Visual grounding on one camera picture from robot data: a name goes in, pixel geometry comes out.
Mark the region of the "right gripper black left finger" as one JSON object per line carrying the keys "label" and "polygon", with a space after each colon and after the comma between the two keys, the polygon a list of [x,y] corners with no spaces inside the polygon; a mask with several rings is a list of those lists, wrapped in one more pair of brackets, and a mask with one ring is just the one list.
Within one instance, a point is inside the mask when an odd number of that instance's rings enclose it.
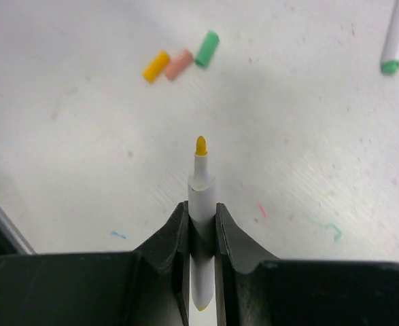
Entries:
{"label": "right gripper black left finger", "polygon": [[187,208],[133,251],[0,256],[0,325],[187,325]]}

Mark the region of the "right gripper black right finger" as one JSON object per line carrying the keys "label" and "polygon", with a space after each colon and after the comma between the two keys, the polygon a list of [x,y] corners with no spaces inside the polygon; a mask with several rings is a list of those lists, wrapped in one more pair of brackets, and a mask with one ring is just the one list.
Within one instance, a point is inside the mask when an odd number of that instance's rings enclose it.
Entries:
{"label": "right gripper black right finger", "polygon": [[219,325],[399,325],[399,263],[279,259],[215,215]]}

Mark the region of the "yellow cap marker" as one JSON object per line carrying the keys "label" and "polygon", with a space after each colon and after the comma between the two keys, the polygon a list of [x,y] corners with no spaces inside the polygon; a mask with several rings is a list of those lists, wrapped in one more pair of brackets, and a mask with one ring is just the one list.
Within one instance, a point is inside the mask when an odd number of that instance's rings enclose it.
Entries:
{"label": "yellow cap marker", "polygon": [[199,311],[206,309],[214,295],[215,253],[215,177],[209,173],[207,143],[196,140],[194,168],[188,177],[188,215],[190,237],[192,300]]}

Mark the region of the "yellow pen cap front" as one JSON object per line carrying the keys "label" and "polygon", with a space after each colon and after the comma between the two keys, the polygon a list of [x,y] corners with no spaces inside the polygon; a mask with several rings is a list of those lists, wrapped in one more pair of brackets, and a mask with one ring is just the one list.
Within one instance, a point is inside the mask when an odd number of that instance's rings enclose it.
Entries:
{"label": "yellow pen cap front", "polygon": [[148,82],[152,83],[163,72],[170,63],[170,56],[165,51],[160,53],[152,60],[152,62],[143,71],[142,76]]}

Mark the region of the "peach pen cap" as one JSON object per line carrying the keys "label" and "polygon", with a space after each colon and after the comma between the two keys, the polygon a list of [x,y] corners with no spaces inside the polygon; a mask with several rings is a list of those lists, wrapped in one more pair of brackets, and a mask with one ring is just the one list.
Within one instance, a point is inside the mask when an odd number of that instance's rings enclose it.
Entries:
{"label": "peach pen cap", "polygon": [[173,81],[193,63],[193,60],[194,57],[191,51],[183,50],[164,69],[165,77]]}

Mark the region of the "light green pen cap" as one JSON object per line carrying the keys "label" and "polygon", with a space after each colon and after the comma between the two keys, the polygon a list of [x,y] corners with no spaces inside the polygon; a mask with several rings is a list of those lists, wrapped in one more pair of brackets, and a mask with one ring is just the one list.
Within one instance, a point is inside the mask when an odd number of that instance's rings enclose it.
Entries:
{"label": "light green pen cap", "polygon": [[219,43],[220,38],[218,34],[214,31],[208,31],[198,49],[198,52],[196,53],[194,63],[202,68],[208,67]]}

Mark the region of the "light green cap marker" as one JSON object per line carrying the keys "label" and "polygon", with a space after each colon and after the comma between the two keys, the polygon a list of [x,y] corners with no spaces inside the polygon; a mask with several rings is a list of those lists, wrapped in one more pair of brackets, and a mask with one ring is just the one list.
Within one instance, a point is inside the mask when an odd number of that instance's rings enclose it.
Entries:
{"label": "light green cap marker", "polygon": [[399,0],[395,1],[389,21],[383,51],[380,59],[380,72],[391,76],[399,71]]}

